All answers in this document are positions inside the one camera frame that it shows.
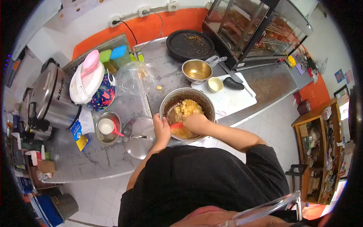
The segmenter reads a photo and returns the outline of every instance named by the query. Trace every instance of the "electrical socket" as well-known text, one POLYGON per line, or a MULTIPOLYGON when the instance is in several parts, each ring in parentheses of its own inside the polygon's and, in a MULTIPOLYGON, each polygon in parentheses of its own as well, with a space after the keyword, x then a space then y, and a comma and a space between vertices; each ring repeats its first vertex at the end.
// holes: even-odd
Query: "electrical socket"
POLYGON ((113 28, 113 27, 116 27, 116 26, 120 25, 121 22, 119 22, 117 24, 112 24, 113 21, 119 21, 119 20, 121 20, 121 18, 119 16, 114 16, 114 17, 110 18, 109 19, 109 26, 111 28, 113 28))
POLYGON ((169 12, 175 12, 179 10, 179 5, 176 1, 167 3, 166 7, 168 7, 169 12))
POLYGON ((148 6, 145 6, 145 7, 141 7, 141 8, 139 8, 139 16, 140 17, 145 17, 145 16, 148 16, 148 15, 150 15, 150 13, 147 13, 147 14, 142 14, 142 12, 143 11, 148 11, 148 12, 150 12, 150 7, 148 7, 148 6))

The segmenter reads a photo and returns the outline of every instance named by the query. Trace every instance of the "white cutting board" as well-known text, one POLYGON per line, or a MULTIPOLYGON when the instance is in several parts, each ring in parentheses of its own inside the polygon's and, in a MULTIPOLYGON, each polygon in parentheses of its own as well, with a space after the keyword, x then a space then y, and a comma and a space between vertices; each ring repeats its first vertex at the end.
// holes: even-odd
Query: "white cutting board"
MULTIPOLYGON (((243 85, 248 86, 246 80, 242 76, 241 73, 236 73, 236 75, 243 81, 243 85)), ((230 75, 219 76, 222 81, 229 77, 230 75)), ((212 101, 216 112, 220 112, 225 116, 233 114, 237 111, 243 110, 249 106, 252 106, 257 103, 256 98, 252 97, 252 95, 246 90, 233 90, 226 86, 219 92, 213 93, 208 88, 208 80, 201 84, 191 84, 192 88, 203 91, 212 101)), ((222 116, 216 113, 216 119, 222 118, 222 116)))

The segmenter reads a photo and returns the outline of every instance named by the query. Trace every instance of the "person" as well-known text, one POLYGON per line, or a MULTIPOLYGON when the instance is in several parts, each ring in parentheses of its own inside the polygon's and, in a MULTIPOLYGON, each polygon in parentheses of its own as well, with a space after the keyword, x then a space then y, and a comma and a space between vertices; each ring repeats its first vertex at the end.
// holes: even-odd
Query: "person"
MULTIPOLYGON (((157 142, 122 195, 119 227, 215 226, 238 212, 289 194, 276 153, 257 135, 212 123, 203 114, 188 116, 183 125, 192 133, 214 137, 246 153, 246 163, 220 148, 167 147, 171 138, 168 121, 154 115, 157 142)), ((288 223, 268 215, 250 224, 288 223)))

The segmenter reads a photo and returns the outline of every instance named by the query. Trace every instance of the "glass display case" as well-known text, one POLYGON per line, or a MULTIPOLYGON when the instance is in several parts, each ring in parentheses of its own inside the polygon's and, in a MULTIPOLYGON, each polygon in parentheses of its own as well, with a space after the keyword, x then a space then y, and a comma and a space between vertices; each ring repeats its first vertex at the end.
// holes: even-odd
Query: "glass display case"
POLYGON ((286 58, 313 32, 289 0, 215 0, 202 28, 236 70, 286 58))

